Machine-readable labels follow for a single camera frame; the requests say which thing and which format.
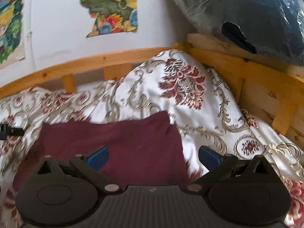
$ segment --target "floral bedsheet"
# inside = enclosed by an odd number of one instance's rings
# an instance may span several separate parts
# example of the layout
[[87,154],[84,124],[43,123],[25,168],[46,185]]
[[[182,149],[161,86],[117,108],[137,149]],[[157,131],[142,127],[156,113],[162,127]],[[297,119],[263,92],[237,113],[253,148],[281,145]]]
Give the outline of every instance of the floral bedsheet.
[[178,127],[192,180],[208,172],[198,159],[201,145],[240,159],[262,154],[292,196],[285,223],[303,227],[304,169],[299,163],[303,151],[265,122],[240,109],[214,69],[205,68],[177,50],[163,51],[119,81],[106,81],[90,90],[68,94],[36,87],[1,99],[0,121],[23,127],[26,132],[24,137],[0,141],[0,227],[16,228],[22,224],[12,182],[43,122],[107,123],[143,119],[162,110],[168,111],[171,123]]

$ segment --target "maroon cloth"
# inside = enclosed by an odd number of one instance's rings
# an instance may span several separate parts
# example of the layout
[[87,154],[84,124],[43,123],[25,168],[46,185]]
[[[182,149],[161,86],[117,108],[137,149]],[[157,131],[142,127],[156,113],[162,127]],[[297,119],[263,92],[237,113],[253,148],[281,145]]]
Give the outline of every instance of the maroon cloth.
[[44,123],[38,140],[21,162],[13,187],[19,190],[40,158],[68,160],[107,146],[108,162],[100,170],[121,187],[126,185],[181,185],[190,183],[181,137],[166,112],[147,119],[109,124]]

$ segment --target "wooden bed rail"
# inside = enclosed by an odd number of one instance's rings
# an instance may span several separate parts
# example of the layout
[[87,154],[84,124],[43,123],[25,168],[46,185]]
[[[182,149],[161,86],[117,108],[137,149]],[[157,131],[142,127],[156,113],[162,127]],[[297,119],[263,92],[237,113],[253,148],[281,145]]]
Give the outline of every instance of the wooden bed rail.
[[57,78],[62,78],[67,92],[74,92],[73,74],[104,68],[106,80],[120,78],[132,70],[132,63],[144,62],[159,52],[168,49],[171,49],[171,47],[110,52],[51,66],[0,87],[0,98]]
[[161,51],[176,48],[215,68],[229,85],[237,102],[240,100],[243,80],[247,80],[280,96],[280,107],[272,127],[285,135],[298,106],[304,106],[304,79],[261,65],[257,62],[227,54],[196,49],[190,44],[175,43],[173,47],[134,49],[85,57],[58,64],[0,87],[0,98],[61,78],[67,92],[75,92],[73,74],[103,68],[105,80],[119,79],[132,70],[132,63],[144,62]]
[[185,51],[207,64],[223,77],[237,102],[240,100],[243,80],[261,85],[280,96],[280,106],[272,127],[286,135],[298,106],[304,106],[304,79],[278,71],[257,62],[227,54],[192,48],[190,44],[176,43],[174,48]]

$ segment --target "blue clamp pad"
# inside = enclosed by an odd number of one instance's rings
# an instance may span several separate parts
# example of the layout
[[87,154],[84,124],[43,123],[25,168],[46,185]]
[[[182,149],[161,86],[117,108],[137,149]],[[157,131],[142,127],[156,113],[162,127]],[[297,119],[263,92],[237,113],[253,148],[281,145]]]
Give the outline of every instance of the blue clamp pad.
[[224,156],[213,151],[207,146],[199,148],[199,161],[209,170],[212,171],[225,160]]
[[94,170],[100,170],[109,158],[108,148],[106,146],[98,149],[87,158],[87,165],[91,166]]

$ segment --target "white wall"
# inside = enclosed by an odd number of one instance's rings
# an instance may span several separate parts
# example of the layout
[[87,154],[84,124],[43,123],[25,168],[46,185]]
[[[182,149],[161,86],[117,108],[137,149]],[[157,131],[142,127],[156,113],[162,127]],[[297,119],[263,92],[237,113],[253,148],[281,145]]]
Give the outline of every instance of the white wall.
[[94,19],[79,0],[24,0],[26,59],[0,70],[0,86],[31,72],[89,55],[185,42],[195,29],[172,0],[138,0],[138,29],[86,38]]

